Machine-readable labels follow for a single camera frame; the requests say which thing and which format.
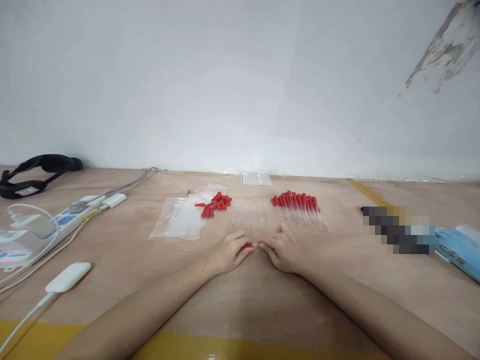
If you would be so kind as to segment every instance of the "power strip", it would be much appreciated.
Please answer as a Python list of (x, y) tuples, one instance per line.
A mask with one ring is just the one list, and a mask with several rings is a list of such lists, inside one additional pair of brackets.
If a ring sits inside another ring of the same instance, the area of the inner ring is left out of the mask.
[[(96, 195), (84, 196), (80, 200), (90, 200), (92, 198), (96, 198)], [(70, 209), (66, 208), (57, 216), (55, 216), (55, 219), (58, 222), (58, 225), (60, 225), (60, 233), (58, 234), (56, 240), (50, 246), (48, 246), (48, 250), (45, 251), (45, 254), (54, 246), (56, 246), (59, 242), (65, 239), (72, 231), (78, 228), (80, 224), (84, 222), (85, 218), (87, 217), (87, 214), (92, 212), (95, 209), (98, 209), (102, 205), (102, 202), (105, 199), (106, 199), (105, 196), (101, 196), (98, 199), (90, 202), (88, 204), (88, 208), (86, 208), (82, 212), (71, 214)], [(45, 245), (49, 244), (52, 241), (52, 238), (55, 236), (56, 232), (57, 232), (57, 229), (55, 229), (50, 234), (42, 238), (42, 240), (45, 242)], [(0, 269), (3, 269), (3, 271), (6, 271), (6, 272), (10, 272), (15, 268), (22, 267), (28, 264), (28, 262), (31, 259), (36, 257), (44, 249), (45, 248), (42, 247), (39, 250), (31, 253), (26, 253), (26, 252), (22, 253), (15, 250), (3, 251), (2, 253), (0, 253)]]

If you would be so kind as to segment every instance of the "yellow tape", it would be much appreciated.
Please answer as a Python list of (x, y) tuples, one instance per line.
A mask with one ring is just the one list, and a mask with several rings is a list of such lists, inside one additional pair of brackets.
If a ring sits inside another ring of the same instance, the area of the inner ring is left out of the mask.
[(95, 209), (93, 211), (90, 211), (88, 214), (86, 214), (85, 217), (84, 217), (85, 221), (89, 221), (91, 219), (91, 217), (87, 217), (88, 215), (93, 214), (97, 211), (98, 211), (98, 209)]
[[(0, 320), (0, 342), (5, 341), (18, 323), (18, 321)], [(13, 337), (2, 354), (4, 356), (2, 359), (50, 360), (82, 328), (78, 325), (27, 322)], [(345, 350), (341, 344), (321, 349), (309, 349), (284, 343), (192, 336), (158, 331), (129, 359), (387, 360), (390, 357), (376, 351)]]
[(374, 202), (377, 206), (393, 207), (393, 205), (391, 203), (389, 203), (387, 200), (385, 200), (383, 197), (374, 193), (372, 190), (370, 190), (368, 187), (364, 186), (363, 184), (359, 183), (358, 181), (348, 179), (348, 182), (354, 188), (356, 188), (358, 191), (360, 191), (363, 195), (365, 195), (367, 198), (369, 198), (372, 202)]

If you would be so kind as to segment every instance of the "charger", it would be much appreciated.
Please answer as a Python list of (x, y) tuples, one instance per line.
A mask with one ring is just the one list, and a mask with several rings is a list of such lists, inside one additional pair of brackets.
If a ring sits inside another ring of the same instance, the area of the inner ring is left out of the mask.
[(10, 226), (15, 230), (29, 230), (40, 239), (46, 238), (55, 230), (55, 225), (49, 222), (44, 216), (24, 215), (21, 213), (11, 212), (11, 219), (15, 222)]

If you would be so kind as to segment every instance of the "label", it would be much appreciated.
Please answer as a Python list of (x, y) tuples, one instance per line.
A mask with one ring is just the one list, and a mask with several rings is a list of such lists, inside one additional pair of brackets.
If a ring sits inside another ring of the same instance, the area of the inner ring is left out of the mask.
[(23, 190), (15, 191), (15, 194), (18, 194), (20, 196), (27, 196), (27, 195), (36, 193), (37, 191), (39, 191), (37, 188), (30, 186), (30, 187), (24, 188)]

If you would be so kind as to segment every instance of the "white charger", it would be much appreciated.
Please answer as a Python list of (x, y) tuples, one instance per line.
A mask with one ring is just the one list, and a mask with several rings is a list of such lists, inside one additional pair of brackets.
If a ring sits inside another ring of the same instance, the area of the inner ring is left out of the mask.
[(89, 262), (75, 262), (69, 266), (65, 270), (63, 270), (60, 274), (56, 276), (52, 281), (48, 283), (45, 287), (45, 291), (47, 294), (45, 297), (40, 300), (35, 307), (25, 316), (25, 318), (20, 321), (17, 327), (11, 332), (10, 336), (5, 340), (3, 345), (0, 347), (0, 354), (5, 350), (8, 343), (16, 332), (22, 327), (23, 324), (31, 317), (39, 308), (45, 305), (51, 298), (53, 298), (56, 294), (64, 293), (70, 290), (78, 281), (84, 277), (86, 273), (89, 272), (92, 265)]

